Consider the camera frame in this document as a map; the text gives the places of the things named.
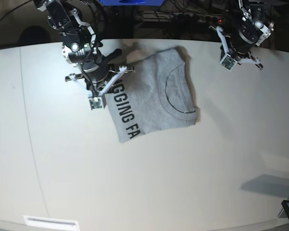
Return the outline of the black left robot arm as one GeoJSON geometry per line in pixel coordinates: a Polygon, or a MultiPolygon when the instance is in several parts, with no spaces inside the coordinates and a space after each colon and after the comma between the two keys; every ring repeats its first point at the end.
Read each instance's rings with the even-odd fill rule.
{"type": "Polygon", "coordinates": [[[266,13],[262,0],[240,0],[238,6],[240,14],[236,17],[231,45],[236,52],[245,55],[271,36],[275,22],[266,13]]]}

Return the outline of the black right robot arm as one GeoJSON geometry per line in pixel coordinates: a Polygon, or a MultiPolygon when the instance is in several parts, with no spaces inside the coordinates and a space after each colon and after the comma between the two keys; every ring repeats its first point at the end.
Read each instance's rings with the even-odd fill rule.
{"type": "Polygon", "coordinates": [[[47,11],[49,25],[62,40],[62,55],[77,67],[89,90],[100,91],[107,84],[107,57],[102,55],[101,36],[82,19],[80,9],[66,0],[35,0],[40,11],[47,11]]]}

